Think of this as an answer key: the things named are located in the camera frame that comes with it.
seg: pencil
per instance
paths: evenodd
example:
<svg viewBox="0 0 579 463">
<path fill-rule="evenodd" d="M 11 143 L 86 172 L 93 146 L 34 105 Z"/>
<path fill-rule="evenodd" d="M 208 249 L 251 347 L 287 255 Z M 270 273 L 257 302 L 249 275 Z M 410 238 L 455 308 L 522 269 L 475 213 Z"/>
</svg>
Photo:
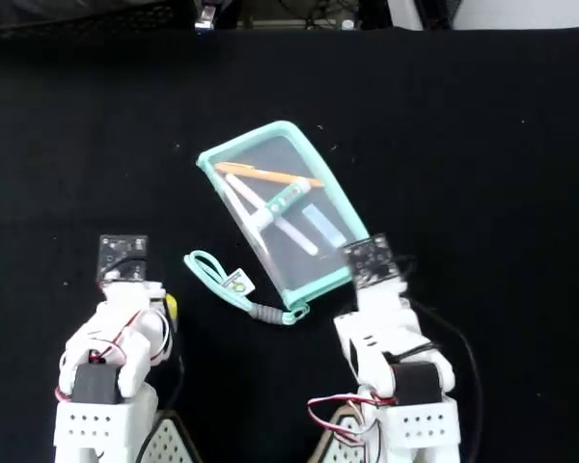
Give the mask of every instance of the pencil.
<svg viewBox="0 0 579 463">
<path fill-rule="evenodd" d="M 240 177 L 258 178 L 260 180 L 274 181 L 277 183 L 285 183 L 287 185 L 301 178 L 301 176 L 293 176 L 292 174 L 284 174 L 283 172 L 262 171 L 247 164 L 236 164 L 234 162 L 217 162 L 214 168 L 223 174 L 233 174 Z M 317 178 L 307 178 L 312 187 L 324 186 L 321 180 Z"/>
</svg>

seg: black cable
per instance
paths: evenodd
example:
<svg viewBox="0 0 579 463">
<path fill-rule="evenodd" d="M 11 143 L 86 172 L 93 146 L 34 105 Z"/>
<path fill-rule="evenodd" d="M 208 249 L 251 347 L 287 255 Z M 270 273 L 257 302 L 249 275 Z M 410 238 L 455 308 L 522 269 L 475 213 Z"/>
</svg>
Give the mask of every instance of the black cable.
<svg viewBox="0 0 579 463">
<path fill-rule="evenodd" d="M 382 456 L 382 425 L 379 420 L 377 421 L 377 436 L 377 457 L 373 463 L 379 463 L 379 459 Z"/>
<path fill-rule="evenodd" d="M 277 0 L 277 2 L 279 3 L 279 5 L 281 5 L 281 8 L 283 8 L 287 13 L 291 14 L 292 16 L 294 16 L 298 19 L 302 19 L 303 21 L 307 20 L 304 16 L 302 16 L 301 14 L 298 14 L 292 8 L 290 8 L 284 0 Z"/>
<path fill-rule="evenodd" d="M 435 342 L 425 342 L 424 344 L 417 345 L 416 347 L 412 347 L 405 352 L 401 352 L 400 354 L 394 355 L 390 352 L 382 352 L 384 357 L 386 358 L 386 362 L 389 365 L 391 364 L 398 364 L 401 360 L 406 359 L 407 357 L 411 357 L 412 355 L 420 354 L 421 352 L 427 352 L 428 350 L 439 350 L 439 345 Z"/>
<path fill-rule="evenodd" d="M 159 427 L 161 427 L 163 420 L 165 420 L 171 414 L 172 409 L 176 406 L 176 402 L 178 402 L 179 395 L 182 391 L 182 386 L 184 384 L 184 362 L 182 361 L 182 355 L 181 355 L 181 350 L 180 350 L 181 346 L 179 343 L 178 332 L 174 333 L 173 341 L 174 341 L 174 349 L 175 349 L 175 352 L 177 353 L 178 366 L 179 366 L 178 382 L 176 383 L 176 387 L 174 388 L 174 391 L 172 392 L 170 399 L 167 401 L 167 404 L 165 405 L 165 410 L 163 412 L 159 413 L 158 417 L 156 417 L 156 421 L 152 425 L 151 432 L 149 432 L 148 436 L 146 436 L 146 439 L 144 439 L 144 442 L 142 443 L 142 447 L 139 449 L 139 453 L 137 453 L 137 458 L 135 458 L 135 463 L 142 463 L 142 460 L 144 459 L 144 455 L 146 454 L 146 450 L 148 448 L 148 445 L 150 444 L 152 438 L 154 437 L 154 434 L 156 433 L 156 431 L 158 431 Z"/>
<path fill-rule="evenodd" d="M 481 375 L 479 373 L 479 367 L 476 363 L 476 357 L 474 357 L 474 351 L 470 342 L 465 338 L 465 335 L 456 328 L 452 323 L 447 321 L 442 315 L 436 313 L 434 309 L 424 306 L 420 302 L 409 299 L 412 307 L 415 307 L 421 313 L 431 317 L 435 322 L 439 323 L 441 326 L 451 331 L 457 335 L 467 351 L 467 356 L 470 359 L 470 366 L 472 367 L 472 374 L 474 376 L 474 386 L 475 390 L 475 400 L 476 400 L 476 416 L 474 423 L 474 435 L 472 438 L 472 447 L 470 448 L 470 455 L 467 459 L 468 463 L 476 463 L 479 451 L 481 449 L 481 438 L 483 437 L 483 415 L 484 415 L 484 394 L 483 394 L 483 382 L 481 381 Z"/>
</svg>

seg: black cloth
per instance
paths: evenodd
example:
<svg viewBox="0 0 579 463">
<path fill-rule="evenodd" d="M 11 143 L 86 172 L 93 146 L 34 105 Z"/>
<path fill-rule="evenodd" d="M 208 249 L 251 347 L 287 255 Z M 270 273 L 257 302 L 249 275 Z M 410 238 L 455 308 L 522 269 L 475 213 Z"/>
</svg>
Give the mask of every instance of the black cloth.
<svg viewBox="0 0 579 463">
<path fill-rule="evenodd" d="M 472 342 L 479 461 L 579 458 L 579 30 L 241 32 L 0 42 L 0 462 L 52 458 L 58 359 L 101 299 L 101 233 L 148 234 L 149 275 L 179 300 L 178 409 L 203 459 L 306 460 L 307 399 L 355 390 L 331 321 L 351 288 L 273 327 L 182 263 L 207 250 L 277 303 L 194 165 L 276 120 L 304 131 L 371 232 L 418 258 L 413 296 Z M 424 328 L 455 366 L 466 451 L 467 357 Z"/>
</svg>

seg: mint green pencil case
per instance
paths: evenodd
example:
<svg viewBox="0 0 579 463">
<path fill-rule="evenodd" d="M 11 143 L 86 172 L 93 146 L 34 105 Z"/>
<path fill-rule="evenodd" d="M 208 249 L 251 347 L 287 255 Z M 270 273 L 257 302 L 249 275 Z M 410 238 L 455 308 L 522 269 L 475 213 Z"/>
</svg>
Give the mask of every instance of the mint green pencil case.
<svg viewBox="0 0 579 463">
<path fill-rule="evenodd" d="M 292 311 L 349 281 L 338 248 L 369 237 L 314 146 L 275 122 L 203 152 L 197 165 Z"/>
</svg>

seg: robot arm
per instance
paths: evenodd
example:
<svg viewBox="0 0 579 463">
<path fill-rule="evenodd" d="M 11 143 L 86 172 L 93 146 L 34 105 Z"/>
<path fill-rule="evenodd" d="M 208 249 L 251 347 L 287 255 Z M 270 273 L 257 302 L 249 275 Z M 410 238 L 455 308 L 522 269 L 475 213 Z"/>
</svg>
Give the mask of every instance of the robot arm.
<svg viewBox="0 0 579 463">
<path fill-rule="evenodd" d="M 171 352 L 170 321 L 161 283 L 110 282 L 101 286 L 106 301 L 67 342 L 61 359 L 59 392 L 71 395 L 77 368 L 92 361 L 120 366 L 118 387 L 133 397 L 151 367 Z"/>
<path fill-rule="evenodd" d="M 383 236 L 345 248 L 358 312 L 335 318 L 342 350 L 365 398 L 362 439 L 368 461 L 458 463 L 460 432 L 450 362 L 421 331 L 402 297 L 406 283 Z"/>
<path fill-rule="evenodd" d="M 56 463 L 97 463 L 98 455 L 139 463 L 150 438 L 158 399 L 145 379 L 169 358 L 176 326 L 163 285 L 144 280 L 146 248 L 145 236 L 101 237 L 97 274 L 105 301 L 60 360 Z"/>
</svg>

